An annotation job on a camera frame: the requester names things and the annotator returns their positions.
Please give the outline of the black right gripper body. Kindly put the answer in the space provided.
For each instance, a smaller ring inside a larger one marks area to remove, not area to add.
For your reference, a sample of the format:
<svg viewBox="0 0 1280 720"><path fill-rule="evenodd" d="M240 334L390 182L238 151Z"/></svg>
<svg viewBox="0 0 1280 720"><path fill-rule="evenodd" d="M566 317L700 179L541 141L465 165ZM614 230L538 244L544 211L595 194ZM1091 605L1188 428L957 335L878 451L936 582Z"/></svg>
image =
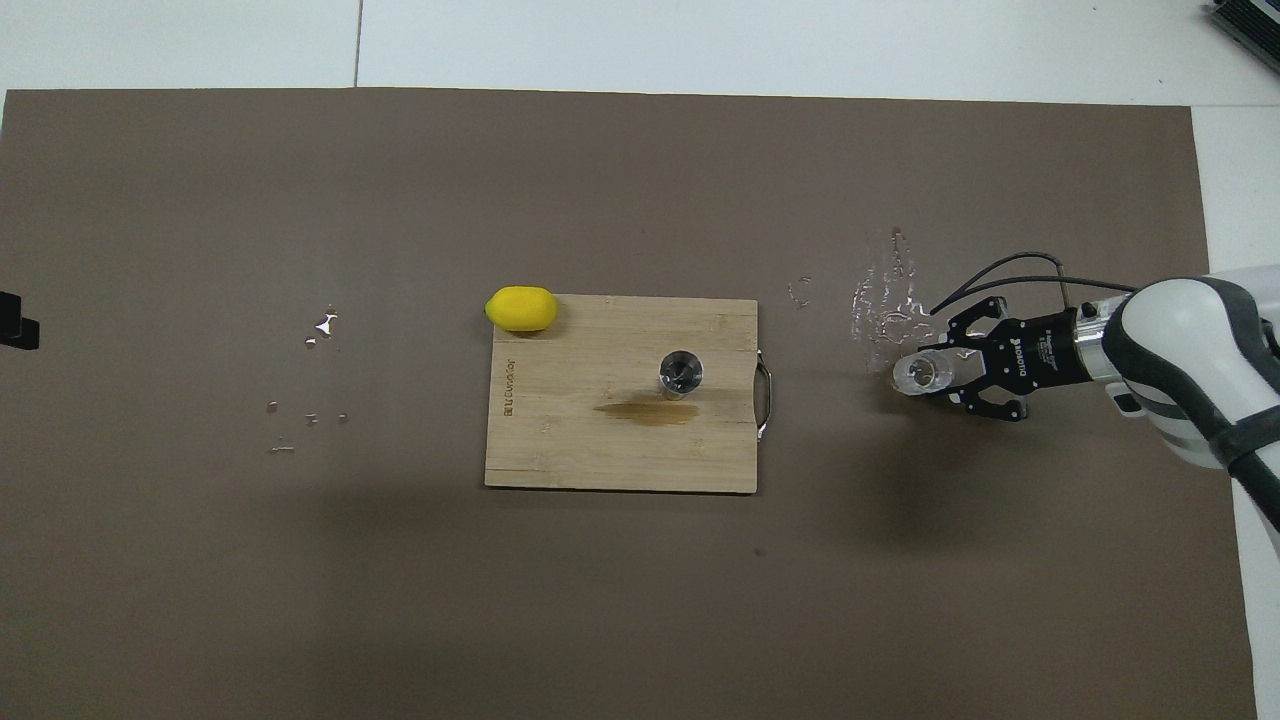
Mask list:
<svg viewBox="0 0 1280 720"><path fill-rule="evenodd" d="M1004 322L1004 387L1046 389L1092 380L1076 348L1078 310Z"/></svg>

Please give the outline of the steel double jigger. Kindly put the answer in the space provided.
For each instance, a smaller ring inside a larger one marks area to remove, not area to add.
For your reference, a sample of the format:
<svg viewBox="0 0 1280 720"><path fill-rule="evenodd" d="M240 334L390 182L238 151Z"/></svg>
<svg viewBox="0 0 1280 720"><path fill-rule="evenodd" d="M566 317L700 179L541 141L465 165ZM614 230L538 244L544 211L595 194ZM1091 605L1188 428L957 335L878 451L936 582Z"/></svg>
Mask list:
<svg viewBox="0 0 1280 720"><path fill-rule="evenodd" d="M667 401L684 400L701 386L703 377L704 366L696 354L687 350L672 351L660 360L660 397Z"/></svg>

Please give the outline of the grey ribbed device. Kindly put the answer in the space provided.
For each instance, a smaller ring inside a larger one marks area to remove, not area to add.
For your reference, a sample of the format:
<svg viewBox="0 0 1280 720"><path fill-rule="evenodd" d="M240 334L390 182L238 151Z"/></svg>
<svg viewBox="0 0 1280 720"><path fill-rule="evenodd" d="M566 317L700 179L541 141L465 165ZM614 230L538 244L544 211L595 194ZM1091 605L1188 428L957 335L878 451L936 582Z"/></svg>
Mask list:
<svg viewBox="0 0 1280 720"><path fill-rule="evenodd" d="M1280 0L1210 0L1210 19L1280 74Z"/></svg>

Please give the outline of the brown table mat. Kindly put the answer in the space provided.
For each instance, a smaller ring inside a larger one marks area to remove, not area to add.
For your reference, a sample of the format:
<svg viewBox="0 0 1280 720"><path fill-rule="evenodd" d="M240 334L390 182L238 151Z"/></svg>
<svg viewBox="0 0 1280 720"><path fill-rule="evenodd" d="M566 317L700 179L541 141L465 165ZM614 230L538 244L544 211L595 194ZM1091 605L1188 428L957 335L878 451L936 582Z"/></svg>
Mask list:
<svg viewBox="0 0 1280 720"><path fill-rule="evenodd" d="M10 92L0 720L1244 720L1233 488L1097 388L989 421L850 332L1023 249L1207 268L1185 108ZM750 497L483 484L504 284L755 299Z"/></svg>

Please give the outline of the wooden cutting board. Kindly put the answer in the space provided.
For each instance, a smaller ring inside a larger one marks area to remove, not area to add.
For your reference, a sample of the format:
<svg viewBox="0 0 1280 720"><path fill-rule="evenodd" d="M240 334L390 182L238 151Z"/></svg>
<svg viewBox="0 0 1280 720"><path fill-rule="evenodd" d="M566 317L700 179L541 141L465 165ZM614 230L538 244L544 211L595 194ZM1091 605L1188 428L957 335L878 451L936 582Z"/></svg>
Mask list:
<svg viewBox="0 0 1280 720"><path fill-rule="evenodd" d="M536 333L495 331L485 484L753 495L764 421L753 299L562 293ZM660 397L659 365L696 354L701 386Z"/></svg>

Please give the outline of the yellow lemon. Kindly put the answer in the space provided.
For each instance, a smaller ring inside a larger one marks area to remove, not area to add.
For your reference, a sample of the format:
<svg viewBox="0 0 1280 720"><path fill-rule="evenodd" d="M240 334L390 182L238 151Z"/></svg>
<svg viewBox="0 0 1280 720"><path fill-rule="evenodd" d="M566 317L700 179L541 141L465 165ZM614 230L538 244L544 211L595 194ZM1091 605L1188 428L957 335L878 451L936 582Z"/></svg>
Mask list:
<svg viewBox="0 0 1280 720"><path fill-rule="evenodd" d="M549 290L525 284L504 286L484 305L490 323L512 333L545 331L556 323L558 311L558 299Z"/></svg>

